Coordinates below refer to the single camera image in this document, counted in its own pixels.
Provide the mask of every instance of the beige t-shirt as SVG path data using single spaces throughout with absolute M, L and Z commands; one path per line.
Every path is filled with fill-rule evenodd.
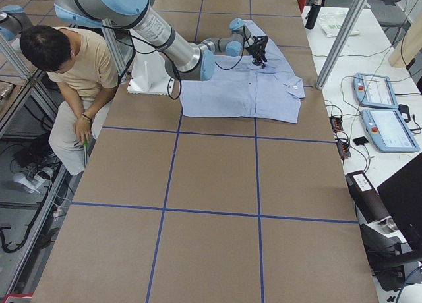
M 64 74 L 47 72 L 54 82 L 66 82 L 82 99 L 92 101 L 101 87 L 117 86 L 117 69 L 106 41 L 101 35 L 85 29 L 65 28 L 81 35 L 80 51 L 73 67 Z

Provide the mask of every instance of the folded garment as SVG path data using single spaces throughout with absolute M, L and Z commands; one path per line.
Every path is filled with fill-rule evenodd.
M 262 35 L 246 21 L 254 35 Z M 305 97 L 302 79 L 269 39 L 266 66 L 252 64 L 251 56 L 216 56 L 216 71 L 209 81 L 183 82 L 181 103 L 188 117 L 261 117 L 297 123 L 300 98 Z

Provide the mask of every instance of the gray chair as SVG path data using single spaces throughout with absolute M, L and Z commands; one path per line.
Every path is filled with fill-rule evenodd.
M 398 28 L 399 33 L 401 27 L 406 23 L 407 16 L 401 8 L 394 4 L 398 1 L 400 0 L 368 0 L 368 4 L 383 28 Z

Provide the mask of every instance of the man's hand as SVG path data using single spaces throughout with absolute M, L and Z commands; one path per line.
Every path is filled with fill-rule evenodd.
M 85 141 L 89 141 L 91 139 L 91 124 L 80 117 L 76 120 L 73 125 L 73 132 L 76 134 L 76 139 L 81 142 L 85 143 Z

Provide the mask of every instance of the white pants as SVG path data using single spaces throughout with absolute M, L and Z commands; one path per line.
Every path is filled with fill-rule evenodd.
M 91 132 L 92 137 L 97 139 L 100 135 L 101 128 L 107 117 L 111 102 L 103 106 L 92 120 Z M 84 109 L 91 106 L 91 101 L 82 101 Z M 53 129 L 50 133 L 49 143 L 56 156 L 64 164 L 68 172 L 75 176 L 82 172 L 84 167 L 84 148 L 76 139 L 73 132 L 73 124 L 77 117 L 73 113 L 69 104 L 64 101 L 59 106 Z

